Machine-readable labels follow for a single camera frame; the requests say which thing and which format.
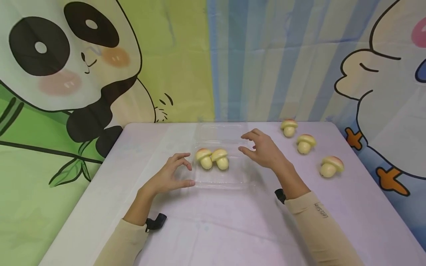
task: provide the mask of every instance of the blue striped background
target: blue striped background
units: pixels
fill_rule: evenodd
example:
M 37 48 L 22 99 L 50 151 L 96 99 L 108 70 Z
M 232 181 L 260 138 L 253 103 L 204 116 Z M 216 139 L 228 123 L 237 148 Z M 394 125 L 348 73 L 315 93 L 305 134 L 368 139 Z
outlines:
M 337 95 L 334 84 L 342 60 L 368 48 L 375 21 L 393 2 L 207 0 L 216 121 L 295 117 L 332 121 L 343 135 L 348 126 L 357 131 L 357 102 Z M 391 166 L 362 141 L 363 149 L 355 152 L 378 182 L 375 169 Z M 426 212 L 406 208 L 413 198 L 426 200 L 425 193 L 413 194 L 426 183 L 405 175 L 398 180 L 410 197 L 384 193 L 426 248 Z

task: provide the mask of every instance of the plastic tray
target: plastic tray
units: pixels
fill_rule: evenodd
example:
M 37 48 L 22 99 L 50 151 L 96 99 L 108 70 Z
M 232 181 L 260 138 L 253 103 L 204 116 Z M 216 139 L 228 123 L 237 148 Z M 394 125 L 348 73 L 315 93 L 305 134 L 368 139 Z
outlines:
M 243 189 L 251 182 L 249 173 L 252 161 L 242 154 L 239 146 L 248 145 L 241 135 L 248 131 L 246 123 L 199 123 L 192 150 L 192 179 L 197 187 Z M 212 152 L 225 149 L 228 152 L 229 168 L 220 170 L 213 162 L 212 168 L 205 170 L 196 161 L 195 153 L 202 148 Z

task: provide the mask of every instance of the arm sleeve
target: arm sleeve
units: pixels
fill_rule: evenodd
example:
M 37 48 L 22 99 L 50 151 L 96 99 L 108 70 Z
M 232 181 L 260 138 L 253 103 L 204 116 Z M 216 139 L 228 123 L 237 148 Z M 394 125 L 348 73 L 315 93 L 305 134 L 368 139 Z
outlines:
M 363 266 L 357 252 L 313 192 L 286 200 L 303 239 L 319 266 Z
M 147 240 L 146 229 L 147 225 L 137 226 L 121 219 L 94 266 L 133 266 Z

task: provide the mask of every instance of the bird foot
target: bird foot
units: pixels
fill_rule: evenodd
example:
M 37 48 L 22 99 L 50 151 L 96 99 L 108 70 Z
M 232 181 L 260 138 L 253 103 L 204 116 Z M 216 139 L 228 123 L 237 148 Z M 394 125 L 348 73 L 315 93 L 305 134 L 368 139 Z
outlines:
M 363 147 L 360 141 L 363 137 L 361 131 L 358 131 L 355 134 L 350 127 L 347 127 L 345 129 L 345 132 L 346 134 L 348 134 L 348 136 L 346 137 L 346 141 L 349 143 L 349 145 L 357 151 L 360 151 Z
M 385 171 L 382 167 L 377 167 L 376 174 L 379 177 L 379 184 L 383 190 L 395 191 L 406 197 L 410 195 L 410 191 L 396 180 L 402 174 L 398 169 L 392 167 L 389 171 Z

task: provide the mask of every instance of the left hand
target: left hand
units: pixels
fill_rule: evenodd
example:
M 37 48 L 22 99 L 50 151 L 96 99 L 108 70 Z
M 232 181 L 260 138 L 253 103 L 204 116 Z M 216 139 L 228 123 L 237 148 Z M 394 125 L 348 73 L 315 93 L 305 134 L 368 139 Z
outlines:
M 164 164 L 158 173 L 149 179 L 141 189 L 148 190 L 156 195 L 158 193 L 165 193 L 175 189 L 194 186 L 194 180 L 176 180 L 174 176 L 176 169 L 181 165 L 185 165 L 188 170 L 192 171 L 190 162 L 185 159 L 185 157 L 190 155 L 190 153 L 174 154 L 167 160 L 166 164 Z

